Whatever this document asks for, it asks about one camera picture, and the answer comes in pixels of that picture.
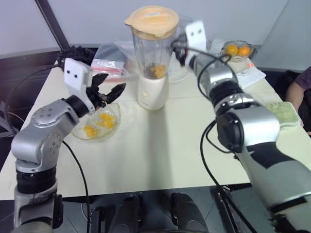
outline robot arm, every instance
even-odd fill
[[[187,47],[205,51],[202,22],[186,27]],[[176,57],[185,62],[212,102],[220,143],[234,152],[252,186],[281,232],[311,232],[311,172],[276,147],[279,122],[250,95],[244,93],[225,62],[176,46]]]
[[[11,144],[17,159],[15,233],[52,232],[62,224],[62,197],[56,194],[55,178],[61,143],[79,118],[110,104],[125,88],[123,83],[108,95],[99,93],[98,85],[107,74],[92,77],[89,66],[70,58],[65,61],[64,74],[71,96],[38,109]]]

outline person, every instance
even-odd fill
[[[299,74],[295,81],[288,87],[285,101],[291,102],[302,119],[301,125],[311,136],[311,106],[302,106],[304,94],[311,89],[311,67]]]

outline orange fruit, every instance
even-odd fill
[[[251,53],[251,49],[248,46],[241,46],[238,50],[238,55],[241,57],[247,57]]]
[[[235,56],[235,55],[237,55],[237,53],[238,53],[238,46],[236,46],[236,45],[228,45],[227,47],[226,47],[226,49],[225,49],[225,53],[226,54],[229,54],[229,55],[231,55],[231,56]]]

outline blender lid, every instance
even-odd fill
[[[134,11],[125,21],[139,32],[166,38],[175,32],[179,17],[175,11],[163,6],[144,6]]]

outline dark floor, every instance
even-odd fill
[[[5,101],[5,98],[11,88],[26,74],[36,70],[37,68],[51,65],[57,57],[56,52],[51,52],[44,55],[24,56],[15,59],[0,60],[0,102]],[[48,75],[47,72],[34,75],[30,78],[13,98],[10,105],[10,111],[25,119],[31,109],[43,83]],[[280,73],[267,72],[267,80],[274,87],[277,85],[276,77]],[[12,123],[20,128],[22,122],[11,116]],[[10,150],[12,138],[0,139],[0,169]],[[226,232],[219,215],[219,210],[210,194],[210,187],[184,188],[178,190],[160,190],[137,193],[143,198],[146,206],[145,221],[142,230],[157,230],[157,229],[174,229],[176,228],[171,221],[169,213],[169,196],[172,192],[183,192],[189,194],[190,197],[198,205],[201,214],[203,215],[207,226],[211,233]],[[92,208],[98,206],[117,206],[121,201],[130,195],[126,194],[111,194],[94,197]],[[273,232],[269,222],[267,221],[267,213],[264,210],[261,202],[253,189],[246,188],[234,192],[233,199],[246,214],[247,218],[259,232]],[[86,211],[84,204],[76,202],[76,199],[66,199],[64,202],[64,223],[54,232],[56,233],[80,233],[86,230],[86,219],[82,211]],[[13,206],[12,200],[0,201],[0,232],[10,232],[13,229]]]

